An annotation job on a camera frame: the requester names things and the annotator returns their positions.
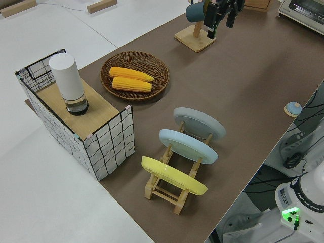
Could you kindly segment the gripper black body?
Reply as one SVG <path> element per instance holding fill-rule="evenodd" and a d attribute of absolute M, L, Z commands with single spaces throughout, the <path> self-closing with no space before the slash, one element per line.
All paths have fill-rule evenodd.
<path fill-rule="evenodd" d="M 238 15 L 238 13 L 242 11 L 244 4 L 245 4 L 244 0 L 220 0 L 218 1 L 219 14 Z"/>

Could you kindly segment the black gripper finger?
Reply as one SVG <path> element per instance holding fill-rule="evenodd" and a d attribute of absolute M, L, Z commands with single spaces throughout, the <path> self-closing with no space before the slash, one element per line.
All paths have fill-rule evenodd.
<path fill-rule="evenodd" d="M 214 39 L 216 35 L 216 15 L 218 13 L 218 5 L 209 2 L 206 9 L 204 25 L 208 28 L 207 37 Z"/>
<path fill-rule="evenodd" d="M 227 17 L 226 26 L 228 28 L 233 27 L 237 15 L 238 15 L 238 8 L 233 8 L 230 11 L 230 13 L 228 14 L 228 17 Z"/>

